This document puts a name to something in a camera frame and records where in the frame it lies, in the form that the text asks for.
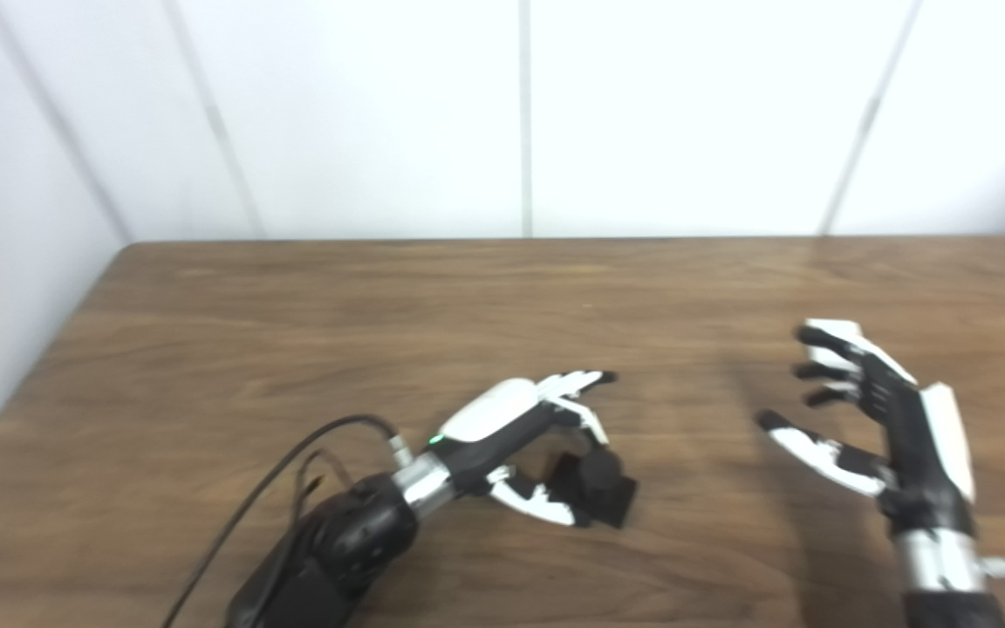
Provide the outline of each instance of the metallic cylinder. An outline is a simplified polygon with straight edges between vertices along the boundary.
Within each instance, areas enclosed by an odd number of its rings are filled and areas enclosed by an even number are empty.
[[[431,453],[422,453],[410,465],[394,474],[402,497],[418,515],[418,520],[455,497],[451,473]]]
[[[985,592],[976,542],[949,529],[910,530],[894,537],[897,562],[911,592]]]

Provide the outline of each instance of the wire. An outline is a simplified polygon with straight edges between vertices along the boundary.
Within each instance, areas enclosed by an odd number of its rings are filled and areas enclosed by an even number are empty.
[[[278,464],[275,464],[274,468],[268,470],[266,476],[260,479],[258,484],[254,485],[254,489],[252,489],[247,497],[241,501],[239,507],[235,508],[235,512],[231,513],[231,516],[228,517],[226,524],[224,524],[223,528],[221,528],[219,533],[216,534],[215,539],[213,539],[211,544],[208,545],[208,550],[204,553],[204,556],[200,557],[200,560],[196,562],[195,567],[192,568],[192,573],[188,576],[188,581],[185,581],[183,588],[181,588],[181,592],[178,597],[176,597],[175,603],[173,603],[172,607],[169,609],[169,613],[165,616],[165,620],[162,621],[161,628],[172,627],[173,621],[176,621],[176,616],[180,615],[185,601],[188,601],[189,596],[192,595],[192,591],[196,588],[196,585],[199,584],[200,579],[204,576],[204,573],[208,571],[208,566],[210,566],[212,560],[215,559],[215,555],[219,553],[224,542],[226,542],[228,537],[231,536],[231,533],[235,531],[235,527],[239,525],[239,520],[242,519],[243,515],[246,515],[247,510],[250,509],[250,506],[254,504],[254,501],[258,499],[263,490],[266,490],[266,487],[270,485],[270,482],[274,481],[274,478],[278,476],[284,468],[289,466],[289,462],[294,460],[296,456],[299,456],[305,449],[308,449],[308,446],[312,445],[313,441],[316,441],[316,439],[324,436],[324,434],[332,432],[334,429],[351,424],[371,426],[372,428],[383,433],[384,436],[387,437],[387,440],[398,436],[398,432],[394,430],[393,426],[380,417],[375,417],[373,414],[351,414],[351,416],[342,417],[330,422],[330,424],[321,426],[321,428],[316,430],[316,432],[309,434],[299,442],[296,442],[296,445],[293,445],[292,449],[290,449],[289,452],[284,454],[284,456],[278,460]]]
[[[301,464],[296,466],[296,476],[294,478],[294,497],[292,498],[292,507],[289,513],[289,529],[286,531],[286,548],[284,552],[280,552],[276,556],[274,561],[274,568],[270,570],[272,576],[268,577],[266,580],[266,585],[262,587],[262,593],[259,593],[258,603],[254,605],[254,612],[250,613],[247,620],[247,628],[254,628],[258,625],[258,621],[262,618],[262,613],[266,612],[266,607],[270,603],[270,597],[274,596],[276,588],[281,585],[281,580],[286,575],[287,566],[289,566],[289,560],[294,556],[296,552],[296,541],[299,541],[299,530],[298,521],[300,521],[300,513],[305,512],[305,499],[311,495],[312,492],[316,490],[324,480],[324,476],[320,476],[313,480],[308,481],[308,468],[313,464],[313,460],[324,456],[327,458],[328,463],[332,466],[340,480],[340,484],[343,484],[344,488],[350,488],[352,484],[351,474],[347,473],[347,468],[344,467],[342,461],[339,457],[334,456],[331,452],[325,452],[324,449],[315,450],[315,452],[310,453]]]

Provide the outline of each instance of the black cable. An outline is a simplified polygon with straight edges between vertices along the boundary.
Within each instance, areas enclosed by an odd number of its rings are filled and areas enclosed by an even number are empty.
[[[300,512],[305,510],[305,497],[308,496],[313,490],[316,489],[321,484],[321,480],[324,476],[316,478],[313,482],[312,488],[305,481],[308,476],[308,466],[313,464],[313,460],[318,459],[321,454],[324,453],[323,449],[318,449],[316,452],[310,453],[301,464],[296,465],[296,476],[294,477],[294,497],[292,498],[289,507],[289,528],[286,530],[286,539],[284,539],[284,549],[283,552],[279,552],[274,561],[274,567],[270,569],[270,577],[266,579],[266,584],[262,587],[262,592],[258,595],[258,601],[254,603],[254,610],[248,615],[247,628],[255,628],[259,621],[262,620],[262,613],[266,612],[266,607],[270,604],[270,597],[274,596],[274,592],[278,585],[281,585],[281,580],[286,575],[286,568],[289,566],[289,560],[294,556],[296,552],[296,534],[298,534],[298,529],[296,525],[300,521]],[[347,470],[343,470],[344,476],[340,477],[343,481],[347,477]]]
[[[289,462],[294,460],[298,454],[308,449],[308,446],[313,444],[313,441],[324,436],[324,434],[332,432],[334,429],[341,428],[341,426],[351,425],[351,424],[364,424],[368,426],[373,426],[374,429],[378,429],[379,432],[383,433],[387,437],[387,440],[398,436],[398,432],[395,432],[393,426],[388,424],[385,420],[380,417],[375,417],[373,414],[352,414],[352,416],[342,417],[330,422],[325,426],[321,426],[316,432],[309,434],[307,437],[303,438],[296,445],[292,446],[284,456],[278,460],[278,464],[274,465],[274,468],[270,469],[270,472],[266,473],[266,477],[263,477],[258,481],[258,484],[254,486],[254,489],[247,495],[242,503],[239,504],[238,508],[235,508],[235,512],[231,513],[228,517],[226,524],[220,529],[219,533],[216,534],[215,539],[212,540],[211,545],[208,545],[208,551],[204,553],[203,557],[196,562],[196,566],[192,568],[192,573],[188,576],[188,581],[185,582],[183,588],[181,588],[180,595],[176,597],[175,603],[165,620],[162,621],[161,628],[171,628],[173,621],[176,620],[176,616],[181,612],[181,608],[184,607],[185,601],[188,601],[189,596],[192,595],[193,589],[196,588],[196,584],[199,584],[200,579],[203,578],[204,573],[208,570],[208,566],[211,565],[215,555],[219,553],[220,548],[223,547],[223,542],[227,541],[231,533],[235,531],[235,527],[239,525],[239,520],[246,515],[247,510],[250,506],[254,504],[254,501],[258,499],[258,496],[262,494],[263,490],[270,485],[271,481],[282,472],[284,468],[289,466]]]

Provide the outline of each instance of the wood grain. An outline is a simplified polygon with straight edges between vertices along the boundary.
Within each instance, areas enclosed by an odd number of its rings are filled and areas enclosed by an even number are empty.
[[[0,628],[156,625],[218,526],[304,433],[383,414],[414,444],[495,381],[618,370],[587,402],[641,482],[623,532],[490,500],[427,521],[356,628],[900,625],[869,501],[751,424],[811,413],[787,365],[806,317],[860,321],[961,399],[982,549],[1005,553],[1005,238],[150,243],[124,251],[0,417]],[[386,468],[375,437],[328,446]],[[539,472],[555,434],[523,453]],[[275,487],[183,625],[276,540]],[[996,585],[1005,604],[1005,582]]]

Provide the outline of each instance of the robotic arm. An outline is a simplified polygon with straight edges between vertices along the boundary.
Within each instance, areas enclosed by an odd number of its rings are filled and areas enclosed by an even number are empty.
[[[635,482],[622,476],[597,416],[575,401],[614,381],[602,371],[511,379],[466,405],[402,468],[356,482],[296,520],[228,608],[228,628],[340,627],[371,584],[413,544],[418,525],[447,501],[490,495],[519,512],[562,526],[622,526]],[[552,426],[591,441],[583,458],[566,454],[547,482],[507,458]],[[395,452],[400,439],[394,441]]]
[[[797,339],[810,347],[810,362],[794,375],[830,381],[806,405],[854,403],[882,427],[888,456],[798,428],[773,410],[758,424],[815,472],[877,501],[904,577],[911,628],[1005,627],[986,584],[1005,578],[1005,558],[976,556],[972,462],[953,389],[919,387],[849,321],[806,321]]]

